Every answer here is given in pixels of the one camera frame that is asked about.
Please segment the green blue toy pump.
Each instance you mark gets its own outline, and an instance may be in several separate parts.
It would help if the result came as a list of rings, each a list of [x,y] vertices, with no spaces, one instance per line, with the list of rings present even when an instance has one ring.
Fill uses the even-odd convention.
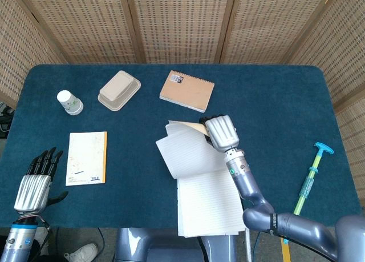
[[[315,175],[318,173],[318,166],[319,166],[319,163],[323,156],[323,153],[325,152],[330,155],[332,155],[334,153],[334,150],[324,143],[316,142],[314,144],[314,146],[318,149],[318,151],[313,160],[312,166],[309,168],[309,173],[306,176],[306,178],[302,184],[302,188],[299,192],[299,198],[298,198],[297,204],[294,208],[295,215],[300,215],[303,205],[304,205],[305,201],[307,200],[307,198],[309,197],[309,193],[314,184]]]

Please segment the floral paper cup stack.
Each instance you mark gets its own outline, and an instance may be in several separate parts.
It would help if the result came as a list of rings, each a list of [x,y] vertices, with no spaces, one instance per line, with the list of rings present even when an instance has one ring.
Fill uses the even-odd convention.
[[[82,101],[68,90],[58,92],[56,98],[69,115],[78,115],[83,111]]]

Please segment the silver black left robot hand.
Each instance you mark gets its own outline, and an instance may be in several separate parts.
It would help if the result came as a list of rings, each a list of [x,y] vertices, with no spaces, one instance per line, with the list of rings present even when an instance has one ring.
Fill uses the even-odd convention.
[[[63,201],[68,192],[50,198],[49,191],[63,151],[53,147],[35,157],[23,176],[18,188],[14,209],[20,218],[40,215],[47,207]]]

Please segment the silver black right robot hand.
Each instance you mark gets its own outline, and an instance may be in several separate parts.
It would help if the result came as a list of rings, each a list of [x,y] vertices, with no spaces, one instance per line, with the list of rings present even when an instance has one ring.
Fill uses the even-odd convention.
[[[199,123],[205,126],[208,133],[206,141],[218,152],[226,152],[238,147],[240,140],[228,115],[202,117],[199,119]]]

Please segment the blue table cloth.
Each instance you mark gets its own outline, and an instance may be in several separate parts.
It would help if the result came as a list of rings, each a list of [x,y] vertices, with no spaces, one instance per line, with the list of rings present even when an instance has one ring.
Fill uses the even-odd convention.
[[[98,101],[118,72],[138,79],[138,92],[119,110]],[[151,227],[177,225],[177,185],[156,141],[169,120],[197,122],[202,113],[161,100],[171,70],[214,83],[206,116],[229,115],[240,148],[264,197],[276,212],[291,212],[322,142],[324,155],[302,216],[333,225],[360,214],[350,166],[323,72],[295,65],[37,65],[25,79],[0,156],[0,227],[17,218],[14,202],[30,162],[52,147],[63,151],[51,196],[67,191],[43,217],[53,227]],[[58,102],[68,90],[83,103],[69,115]],[[106,182],[66,186],[72,132],[107,132]]]

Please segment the large tan paper pad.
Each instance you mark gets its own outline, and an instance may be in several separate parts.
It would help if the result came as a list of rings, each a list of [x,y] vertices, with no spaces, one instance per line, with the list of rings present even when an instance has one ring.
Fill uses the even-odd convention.
[[[156,145],[177,181],[178,235],[237,235],[245,230],[240,196],[225,155],[184,122],[169,121]]]

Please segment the white shoe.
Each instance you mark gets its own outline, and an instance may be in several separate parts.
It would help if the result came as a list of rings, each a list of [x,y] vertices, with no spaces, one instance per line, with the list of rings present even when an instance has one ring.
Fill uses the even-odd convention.
[[[92,262],[98,254],[98,246],[95,243],[86,244],[73,253],[65,253],[64,258],[68,262]]]

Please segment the beige plastic container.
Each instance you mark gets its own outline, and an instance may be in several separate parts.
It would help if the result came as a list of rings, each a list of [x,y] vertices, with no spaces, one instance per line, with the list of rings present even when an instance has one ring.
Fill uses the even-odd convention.
[[[111,111],[119,111],[140,87],[138,79],[120,70],[100,89],[98,101]]]

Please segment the grey robot torso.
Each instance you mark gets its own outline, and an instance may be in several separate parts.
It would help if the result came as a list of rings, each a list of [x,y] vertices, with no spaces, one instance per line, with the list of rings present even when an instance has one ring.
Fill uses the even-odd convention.
[[[185,238],[174,228],[120,228],[113,262],[238,262],[234,235]]]

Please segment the brown spiral notebook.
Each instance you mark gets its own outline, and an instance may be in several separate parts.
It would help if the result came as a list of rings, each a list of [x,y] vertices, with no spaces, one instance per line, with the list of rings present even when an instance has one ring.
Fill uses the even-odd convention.
[[[204,113],[213,89],[213,82],[171,70],[159,98]]]

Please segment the woven wooden folding screen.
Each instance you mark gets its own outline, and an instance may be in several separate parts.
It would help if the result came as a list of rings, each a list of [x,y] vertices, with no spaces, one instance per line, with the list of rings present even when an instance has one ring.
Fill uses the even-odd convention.
[[[314,65],[365,149],[365,0],[0,0],[0,99],[43,63]]]

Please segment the orange-spined white book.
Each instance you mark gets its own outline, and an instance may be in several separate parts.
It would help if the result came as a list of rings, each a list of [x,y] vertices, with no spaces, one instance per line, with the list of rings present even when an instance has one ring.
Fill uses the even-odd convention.
[[[106,162],[106,131],[70,133],[66,186],[104,184]]]

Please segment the black equipment on floor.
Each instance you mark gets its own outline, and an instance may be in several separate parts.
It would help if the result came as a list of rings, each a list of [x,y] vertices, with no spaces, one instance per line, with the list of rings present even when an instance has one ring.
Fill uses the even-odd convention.
[[[0,139],[6,139],[14,117],[14,109],[0,102]]]

